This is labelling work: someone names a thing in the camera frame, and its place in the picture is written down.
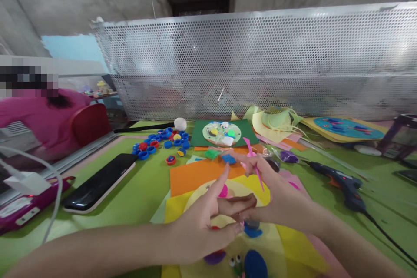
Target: pink shirt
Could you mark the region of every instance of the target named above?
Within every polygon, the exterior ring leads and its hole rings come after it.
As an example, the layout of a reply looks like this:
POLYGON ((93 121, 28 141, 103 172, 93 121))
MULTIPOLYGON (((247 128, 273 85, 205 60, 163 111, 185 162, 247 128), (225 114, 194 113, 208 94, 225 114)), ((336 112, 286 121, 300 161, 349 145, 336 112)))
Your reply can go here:
POLYGON ((77 91, 59 89, 73 104, 58 109, 48 105, 48 99, 34 97, 33 90, 25 90, 22 98, 6 98, 0 101, 0 128, 21 121, 48 151, 64 152, 77 148, 70 120, 75 112, 90 105, 91 99, 77 91))

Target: black cable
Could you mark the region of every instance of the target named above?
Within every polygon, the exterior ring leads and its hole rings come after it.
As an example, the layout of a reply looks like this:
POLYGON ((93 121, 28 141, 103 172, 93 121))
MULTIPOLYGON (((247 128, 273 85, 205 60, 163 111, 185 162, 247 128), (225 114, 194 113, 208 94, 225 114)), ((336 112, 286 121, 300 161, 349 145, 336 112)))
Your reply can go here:
POLYGON ((142 127, 133 127, 133 128, 121 128, 121 129, 115 129, 113 130, 114 133, 120 133, 120 132, 136 132, 136 131, 142 131, 142 130, 149 130, 149 129, 158 129, 158 128, 167 128, 167 127, 174 127, 173 122, 169 122, 166 124, 159 124, 159 125, 151 125, 151 126, 142 126, 142 127))
POLYGON ((410 254, 408 254, 407 252, 405 252, 404 250, 403 250, 403 248, 402 247, 400 247, 379 225, 378 225, 378 223, 377 223, 377 221, 371 216, 371 215, 369 215, 369 213, 367 212, 367 211, 364 211, 364 212, 362 212, 362 214, 364 214, 371 222, 372 222, 372 224, 374 224, 378 229, 379 229, 379 231, 380 232, 382 232, 382 234, 385 236, 385 237, 387 237, 387 239, 393 244, 393 245, 395 245, 396 247, 397 247, 397 249, 398 250, 400 250, 405 256, 407 256, 408 257, 408 259, 410 260, 410 261, 412 261, 413 263, 414 263, 414 265, 416 265, 417 266, 417 261, 414 259, 414 258, 412 258, 411 257, 411 255, 410 254))

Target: hand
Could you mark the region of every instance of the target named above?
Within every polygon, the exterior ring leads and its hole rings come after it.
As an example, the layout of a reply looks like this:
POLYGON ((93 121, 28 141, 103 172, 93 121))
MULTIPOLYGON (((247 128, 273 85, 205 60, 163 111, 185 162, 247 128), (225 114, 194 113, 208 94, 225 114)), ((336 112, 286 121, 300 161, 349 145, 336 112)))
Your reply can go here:
POLYGON ((229 175, 230 165, 189 209, 175 222, 167 225, 163 238, 164 248, 160 249, 158 264, 191 264, 203 257, 228 246, 244 230, 239 222, 212 230, 211 217, 224 214, 237 218, 237 214, 256 205, 255 196, 219 199, 229 175))
POLYGON ((328 212, 306 198, 296 188, 277 174, 262 156, 247 157, 230 152, 236 161, 246 164, 246 176, 255 174, 255 166, 262 181, 271 192, 271 201, 263 207, 249 208, 243 211, 240 220, 253 219, 287 226, 302 232, 319 235, 323 230, 328 212))

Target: pink plastic fork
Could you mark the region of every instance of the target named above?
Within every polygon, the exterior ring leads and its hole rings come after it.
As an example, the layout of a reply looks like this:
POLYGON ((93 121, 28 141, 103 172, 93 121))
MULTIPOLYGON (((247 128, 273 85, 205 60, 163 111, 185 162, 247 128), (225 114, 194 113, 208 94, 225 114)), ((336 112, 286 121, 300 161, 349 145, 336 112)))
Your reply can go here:
MULTIPOLYGON (((252 152, 252 147, 251 147, 251 141, 248 138, 243 138, 243 140, 246 142, 246 144, 248 145, 248 149, 249 149, 249 154, 251 156, 255 156, 256 154, 252 152)), ((262 183, 262 179, 261 179, 261 174, 259 174, 259 170, 258 167, 255 165, 255 170, 256 170, 256 174, 258 175, 259 178, 259 182, 261 183, 261 187, 262 187, 262 191, 265 192, 264 189, 264 184, 262 183)))

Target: dark hair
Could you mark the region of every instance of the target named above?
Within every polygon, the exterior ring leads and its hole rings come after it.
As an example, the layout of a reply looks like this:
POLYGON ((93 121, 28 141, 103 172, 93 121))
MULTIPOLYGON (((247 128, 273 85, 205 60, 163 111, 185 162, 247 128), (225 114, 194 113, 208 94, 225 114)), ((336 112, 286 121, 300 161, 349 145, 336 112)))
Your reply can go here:
POLYGON ((48 105, 52 105, 57 109, 65 109, 73 106, 72 102, 66 96, 60 94, 56 97, 47 97, 47 99, 48 105))

